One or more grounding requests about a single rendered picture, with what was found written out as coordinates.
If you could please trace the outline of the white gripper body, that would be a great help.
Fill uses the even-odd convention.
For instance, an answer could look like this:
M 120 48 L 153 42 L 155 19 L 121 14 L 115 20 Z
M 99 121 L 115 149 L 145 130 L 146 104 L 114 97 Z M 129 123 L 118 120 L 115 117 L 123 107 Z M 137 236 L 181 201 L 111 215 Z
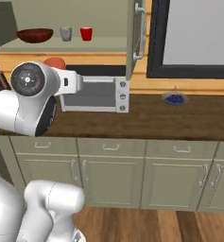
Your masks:
M 77 73 L 77 92 L 83 88 L 83 76 Z

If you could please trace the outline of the silver toaster oven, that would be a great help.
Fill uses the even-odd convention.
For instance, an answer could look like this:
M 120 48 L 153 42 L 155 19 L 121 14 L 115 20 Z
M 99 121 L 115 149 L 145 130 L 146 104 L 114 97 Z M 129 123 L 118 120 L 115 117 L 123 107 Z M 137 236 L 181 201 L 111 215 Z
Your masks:
M 126 87 L 120 87 L 125 81 Z M 84 77 L 83 88 L 75 94 L 60 95 L 64 112 L 121 112 L 120 106 L 129 111 L 129 81 L 125 77 Z

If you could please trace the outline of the orange round object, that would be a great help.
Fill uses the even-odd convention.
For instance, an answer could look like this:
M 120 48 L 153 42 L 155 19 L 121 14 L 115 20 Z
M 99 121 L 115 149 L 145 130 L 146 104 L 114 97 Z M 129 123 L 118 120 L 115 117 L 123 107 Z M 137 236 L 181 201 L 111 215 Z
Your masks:
M 62 58 L 57 58 L 57 57 L 48 58 L 44 60 L 43 63 L 50 67 L 55 67 L 62 70 L 66 69 L 66 63 Z

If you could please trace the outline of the red cup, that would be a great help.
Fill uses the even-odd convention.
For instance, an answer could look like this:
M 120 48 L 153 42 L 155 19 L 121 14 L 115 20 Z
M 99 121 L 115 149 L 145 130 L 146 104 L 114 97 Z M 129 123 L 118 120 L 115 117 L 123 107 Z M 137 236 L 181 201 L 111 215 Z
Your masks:
M 80 35 L 84 42 L 89 42 L 93 37 L 93 29 L 91 27 L 82 27 Z

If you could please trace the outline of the grey cup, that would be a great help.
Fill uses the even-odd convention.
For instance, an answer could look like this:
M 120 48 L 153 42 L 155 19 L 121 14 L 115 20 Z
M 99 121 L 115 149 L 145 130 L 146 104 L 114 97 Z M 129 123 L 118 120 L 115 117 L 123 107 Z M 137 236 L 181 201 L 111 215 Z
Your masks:
M 67 26 L 61 27 L 60 36 L 64 42 L 70 42 L 72 40 L 72 28 Z

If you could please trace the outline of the dark brown bowl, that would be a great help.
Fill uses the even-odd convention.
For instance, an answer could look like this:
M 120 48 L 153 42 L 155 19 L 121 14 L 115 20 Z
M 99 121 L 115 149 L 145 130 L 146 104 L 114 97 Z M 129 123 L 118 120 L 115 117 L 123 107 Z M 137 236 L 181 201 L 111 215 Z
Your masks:
M 51 28 L 30 28 L 16 32 L 16 36 L 25 43 L 44 43 L 53 36 Z

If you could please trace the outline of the black framed window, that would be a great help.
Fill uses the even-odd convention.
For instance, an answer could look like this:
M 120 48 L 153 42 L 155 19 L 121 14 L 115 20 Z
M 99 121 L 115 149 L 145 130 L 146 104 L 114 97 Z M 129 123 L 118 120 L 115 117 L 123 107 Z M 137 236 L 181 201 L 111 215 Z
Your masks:
M 151 4 L 146 76 L 224 79 L 224 65 L 163 64 L 170 0 L 152 0 Z

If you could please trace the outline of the blue bowl of blueberries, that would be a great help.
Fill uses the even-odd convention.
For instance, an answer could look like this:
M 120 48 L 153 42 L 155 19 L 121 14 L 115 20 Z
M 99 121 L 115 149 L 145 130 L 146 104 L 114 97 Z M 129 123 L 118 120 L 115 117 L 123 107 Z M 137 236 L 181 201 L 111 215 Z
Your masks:
M 183 106 L 188 100 L 188 96 L 178 92 L 170 92 L 162 94 L 162 99 L 164 102 L 170 106 Z

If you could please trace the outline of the green wall cabinet door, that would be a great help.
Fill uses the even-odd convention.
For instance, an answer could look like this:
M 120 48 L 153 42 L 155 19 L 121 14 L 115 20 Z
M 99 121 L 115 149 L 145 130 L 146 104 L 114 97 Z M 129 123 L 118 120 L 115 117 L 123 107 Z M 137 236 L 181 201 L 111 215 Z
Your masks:
M 128 26 L 127 26 L 127 61 L 126 61 L 126 79 L 130 80 L 136 62 L 133 60 L 133 53 L 139 52 L 139 38 L 141 31 L 141 15 L 135 14 L 135 4 L 146 9 L 146 0 L 129 0 L 128 6 Z

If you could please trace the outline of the green wall cabinet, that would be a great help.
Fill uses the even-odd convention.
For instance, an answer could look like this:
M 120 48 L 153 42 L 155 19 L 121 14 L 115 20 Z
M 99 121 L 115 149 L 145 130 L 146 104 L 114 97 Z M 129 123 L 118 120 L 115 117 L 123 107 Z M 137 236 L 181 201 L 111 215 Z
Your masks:
M 128 0 L 11 0 L 17 28 L 51 28 L 44 43 L 15 39 L 0 46 L 3 52 L 124 52 L 127 47 Z M 60 28 L 72 28 L 72 40 L 64 42 Z M 84 42 L 82 27 L 93 37 Z

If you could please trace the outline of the dark wall cabinet door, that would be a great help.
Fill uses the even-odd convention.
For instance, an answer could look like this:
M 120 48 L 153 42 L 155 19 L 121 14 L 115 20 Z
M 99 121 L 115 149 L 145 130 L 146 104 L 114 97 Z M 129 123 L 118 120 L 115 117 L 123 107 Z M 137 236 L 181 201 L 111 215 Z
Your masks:
M 16 39 L 17 26 L 10 1 L 0 0 L 0 46 Z

